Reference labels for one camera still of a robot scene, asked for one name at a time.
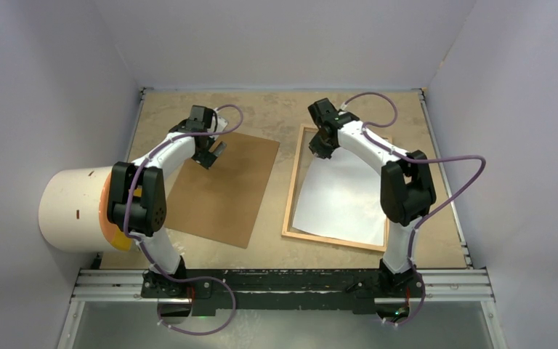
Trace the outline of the brown backing board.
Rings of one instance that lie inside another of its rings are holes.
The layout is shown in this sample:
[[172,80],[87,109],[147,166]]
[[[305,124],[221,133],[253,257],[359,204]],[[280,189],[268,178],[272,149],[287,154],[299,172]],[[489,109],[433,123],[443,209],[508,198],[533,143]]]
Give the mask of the brown backing board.
[[227,147],[209,169],[193,160],[180,168],[165,226],[246,248],[280,144],[237,132],[219,140]]

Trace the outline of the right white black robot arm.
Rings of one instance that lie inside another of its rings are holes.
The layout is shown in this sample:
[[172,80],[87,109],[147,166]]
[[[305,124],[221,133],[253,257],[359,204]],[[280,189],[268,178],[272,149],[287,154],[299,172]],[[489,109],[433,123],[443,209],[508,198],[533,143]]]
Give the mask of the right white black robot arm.
[[319,159],[330,159],[338,149],[364,161],[380,177],[380,206],[389,219],[389,240],[381,259],[379,286],[395,296],[415,276],[417,224],[437,200],[428,158],[422,151],[396,148],[377,135],[369,135],[365,122],[345,108],[323,98],[307,108],[317,128],[309,150]]

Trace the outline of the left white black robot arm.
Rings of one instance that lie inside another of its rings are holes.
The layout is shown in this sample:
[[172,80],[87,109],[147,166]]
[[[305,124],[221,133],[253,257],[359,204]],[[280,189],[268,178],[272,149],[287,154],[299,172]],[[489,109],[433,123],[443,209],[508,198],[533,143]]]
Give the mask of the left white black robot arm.
[[217,138],[229,132],[228,124],[218,108],[193,105],[190,115],[148,153],[112,166],[108,222],[141,249],[169,297],[185,293],[187,277],[182,257],[169,246],[165,178],[188,160],[209,169],[226,147]]

